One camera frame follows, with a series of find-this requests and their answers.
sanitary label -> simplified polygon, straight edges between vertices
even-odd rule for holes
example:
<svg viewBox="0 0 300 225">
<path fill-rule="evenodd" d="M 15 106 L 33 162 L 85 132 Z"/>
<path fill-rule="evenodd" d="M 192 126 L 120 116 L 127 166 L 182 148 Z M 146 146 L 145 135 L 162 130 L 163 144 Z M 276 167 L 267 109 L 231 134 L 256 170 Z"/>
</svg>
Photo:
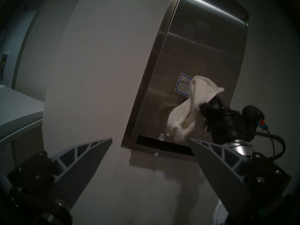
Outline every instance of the sanitary label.
<svg viewBox="0 0 300 225">
<path fill-rule="evenodd" d="M 185 75 L 184 73 L 181 73 L 177 85 L 174 89 L 175 92 L 178 92 L 186 97 L 189 97 L 191 81 L 192 81 L 191 77 Z"/>
</svg>

white wall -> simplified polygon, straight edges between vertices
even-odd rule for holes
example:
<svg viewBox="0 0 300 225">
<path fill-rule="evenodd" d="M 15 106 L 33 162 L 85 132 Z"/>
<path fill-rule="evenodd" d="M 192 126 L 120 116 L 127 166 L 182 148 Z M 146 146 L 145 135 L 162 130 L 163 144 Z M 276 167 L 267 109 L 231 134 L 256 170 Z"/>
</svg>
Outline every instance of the white wall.
<svg viewBox="0 0 300 225">
<path fill-rule="evenodd" d="M 299 37 L 274 0 L 237 1 L 249 11 L 250 25 L 231 106 L 242 110 L 253 104 L 265 112 L 271 132 L 287 142 L 278 164 L 295 183 Z M 217 197 L 197 163 L 120 148 L 168 2 L 80 0 L 62 35 L 56 59 L 60 71 L 51 73 L 46 93 L 45 150 L 51 156 L 74 144 L 113 138 L 71 210 L 74 224 L 211 223 Z M 269 141 L 260 141 L 253 143 L 268 146 L 258 151 L 270 154 Z"/>
<path fill-rule="evenodd" d="M 0 79 L 0 84 L 11 88 L 13 81 L 13 73 L 19 51 L 24 40 L 28 27 L 34 17 L 36 11 L 40 7 L 43 0 L 24 0 L 16 9 L 11 17 L 8 27 L 0 42 L 0 56 L 3 53 L 9 54 L 4 78 Z"/>
<path fill-rule="evenodd" d="M 168 3 L 80 0 L 64 31 L 61 70 L 46 93 L 45 150 L 113 138 L 71 211 L 74 224 L 211 223 L 218 199 L 197 163 L 120 147 Z"/>
<path fill-rule="evenodd" d="M 15 90 L 45 101 L 48 80 L 64 29 L 79 0 L 47 0 L 28 36 Z"/>
</svg>

white towel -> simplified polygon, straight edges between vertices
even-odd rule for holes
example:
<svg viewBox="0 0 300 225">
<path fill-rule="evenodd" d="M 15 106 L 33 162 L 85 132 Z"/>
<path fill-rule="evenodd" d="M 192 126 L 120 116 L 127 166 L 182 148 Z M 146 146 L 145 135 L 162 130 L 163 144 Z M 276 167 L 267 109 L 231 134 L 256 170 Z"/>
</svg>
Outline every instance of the white towel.
<svg viewBox="0 0 300 225">
<path fill-rule="evenodd" d="M 216 94 L 223 92 L 210 79 L 195 76 L 191 81 L 190 97 L 172 110 L 167 122 L 167 136 L 174 136 L 177 142 L 184 141 L 194 130 L 199 107 L 209 102 Z"/>
</svg>

stainless steel dispenser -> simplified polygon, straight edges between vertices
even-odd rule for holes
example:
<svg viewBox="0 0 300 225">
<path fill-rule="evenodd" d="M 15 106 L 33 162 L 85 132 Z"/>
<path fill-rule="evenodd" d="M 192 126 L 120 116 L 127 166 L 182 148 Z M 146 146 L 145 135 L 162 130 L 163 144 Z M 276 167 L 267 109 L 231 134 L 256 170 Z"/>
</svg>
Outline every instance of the stainless steel dispenser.
<svg viewBox="0 0 300 225">
<path fill-rule="evenodd" d="M 248 12 L 235 0 L 170 0 L 129 117 L 122 147 L 196 161 L 187 141 L 165 134 L 173 108 L 188 97 L 174 89 L 181 74 L 210 78 L 229 105 L 243 62 Z M 199 114 L 189 138 L 212 142 Z"/>
</svg>

metal screw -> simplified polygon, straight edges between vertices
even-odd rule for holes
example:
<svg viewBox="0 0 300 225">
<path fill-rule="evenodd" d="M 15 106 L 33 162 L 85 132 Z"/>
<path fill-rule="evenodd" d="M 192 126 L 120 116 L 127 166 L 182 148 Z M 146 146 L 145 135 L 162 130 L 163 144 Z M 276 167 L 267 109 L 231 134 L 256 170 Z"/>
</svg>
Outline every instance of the metal screw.
<svg viewBox="0 0 300 225">
<path fill-rule="evenodd" d="M 265 179 L 263 177 L 256 177 L 258 183 L 265 183 Z"/>
</svg>

